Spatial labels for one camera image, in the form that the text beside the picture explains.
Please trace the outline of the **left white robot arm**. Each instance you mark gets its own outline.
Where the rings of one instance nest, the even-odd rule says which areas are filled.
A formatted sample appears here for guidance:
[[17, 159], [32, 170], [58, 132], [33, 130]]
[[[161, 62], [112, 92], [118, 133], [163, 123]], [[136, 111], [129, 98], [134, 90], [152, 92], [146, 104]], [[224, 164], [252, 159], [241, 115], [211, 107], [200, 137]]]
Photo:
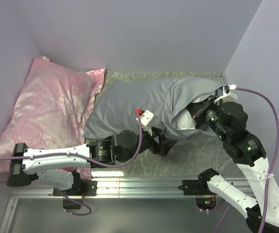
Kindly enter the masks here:
[[25, 187], [38, 181], [68, 195], [77, 195], [83, 182], [75, 168], [122, 167], [145, 150], [164, 157], [175, 144], [176, 140], [166, 138], [158, 128], [139, 134], [124, 130], [105, 139], [62, 149], [38, 150], [17, 143], [6, 184]]

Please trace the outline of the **grey pillowcase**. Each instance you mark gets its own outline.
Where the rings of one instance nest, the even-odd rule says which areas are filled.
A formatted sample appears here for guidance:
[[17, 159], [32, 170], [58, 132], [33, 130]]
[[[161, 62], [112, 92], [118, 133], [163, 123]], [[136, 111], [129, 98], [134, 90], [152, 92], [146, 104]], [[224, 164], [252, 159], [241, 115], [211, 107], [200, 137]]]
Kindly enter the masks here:
[[199, 132], [177, 130], [173, 120], [189, 103], [205, 100], [222, 87], [218, 81], [186, 76], [156, 80], [115, 80], [101, 95], [84, 126], [86, 139], [103, 139], [123, 130], [139, 132], [135, 110], [158, 117], [156, 128], [173, 140], [187, 140]]

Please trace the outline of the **white pillow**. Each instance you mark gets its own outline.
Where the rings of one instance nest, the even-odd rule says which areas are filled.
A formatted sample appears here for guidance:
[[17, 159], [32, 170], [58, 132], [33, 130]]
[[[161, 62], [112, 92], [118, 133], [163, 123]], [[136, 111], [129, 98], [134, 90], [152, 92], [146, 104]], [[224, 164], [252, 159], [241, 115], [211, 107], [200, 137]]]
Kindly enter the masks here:
[[173, 123], [177, 130], [195, 130], [196, 122], [186, 108], [183, 108], [174, 118]]

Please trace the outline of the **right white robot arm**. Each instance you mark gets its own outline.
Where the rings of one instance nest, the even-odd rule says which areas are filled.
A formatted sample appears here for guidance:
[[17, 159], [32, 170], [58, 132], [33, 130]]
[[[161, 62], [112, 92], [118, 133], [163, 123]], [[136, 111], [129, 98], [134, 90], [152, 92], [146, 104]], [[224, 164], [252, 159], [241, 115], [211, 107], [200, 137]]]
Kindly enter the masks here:
[[253, 233], [279, 233], [279, 187], [269, 172], [269, 162], [259, 138], [248, 130], [247, 113], [235, 102], [215, 103], [214, 97], [190, 103], [187, 110], [196, 125], [209, 126], [223, 143], [223, 149], [244, 174], [254, 197], [227, 182], [210, 168], [198, 175], [203, 194], [219, 195], [245, 218]]

